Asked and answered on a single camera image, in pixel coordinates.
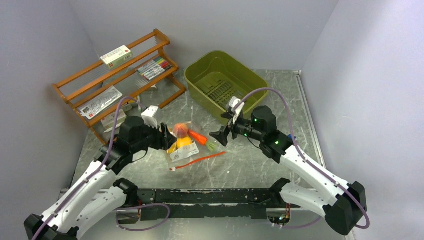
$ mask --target marble surface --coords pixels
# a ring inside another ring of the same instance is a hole
[[[281,91],[290,109],[293,130],[299,146],[320,163],[316,146],[313,144],[313,134],[308,124],[302,94],[293,71],[254,70],[254,72],[265,79],[271,88]],[[179,70],[175,76],[187,86],[182,70]],[[159,82],[157,86],[160,91],[151,90],[141,95],[143,104],[158,105],[178,90],[167,79]],[[271,108],[277,116],[278,129],[289,134],[288,118],[280,98],[270,92],[261,105]],[[214,117],[190,97],[188,91],[164,107],[162,113],[164,116],[162,121],[166,123],[189,121],[193,115],[193,121],[206,133],[218,131],[221,127]],[[140,115],[140,113],[132,110],[130,115]],[[91,131],[88,131],[72,184],[82,176],[101,146],[101,142]],[[290,169],[265,157],[245,137],[229,139],[225,151],[224,155],[170,171],[164,151],[149,150],[145,158],[128,165],[118,178],[126,178],[139,188],[149,189],[269,188],[280,178],[290,179],[302,187],[310,187]],[[105,185],[104,189],[108,189],[112,183]]]

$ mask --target green and white box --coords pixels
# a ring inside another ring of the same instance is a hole
[[[128,47],[126,47],[125,45],[123,45],[102,56],[100,59],[109,68],[109,70],[111,70],[125,63],[125,61],[132,57],[133,53],[131,52],[131,50],[128,49]]]

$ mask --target perforated basket bottom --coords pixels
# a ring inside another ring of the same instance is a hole
[[[245,94],[237,90],[231,80],[221,72],[211,72],[196,84],[204,94],[221,108],[226,109],[231,97],[242,99]]]

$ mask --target small box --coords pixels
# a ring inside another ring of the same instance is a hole
[[[116,122],[116,128],[119,128],[126,118],[127,115],[125,114],[124,110],[120,109],[118,113],[118,120]],[[112,130],[112,127],[114,126],[114,120],[115,112],[100,120],[101,124],[106,129],[105,133],[109,132],[109,130]]]
[[[125,63],[126,60],[132,57],[133,57],[133,52],[131,52],[131,50],[128,49],[128,47],[123,45],[109,52],[108,54],[100,57],[100,59],[111,70]]]

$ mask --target plastic bag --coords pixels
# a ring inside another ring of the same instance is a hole
[[[225,154],[219,143],[192,121],[169,124],[177,142],[166,151],[169,170],[175,171],[191,164]]]

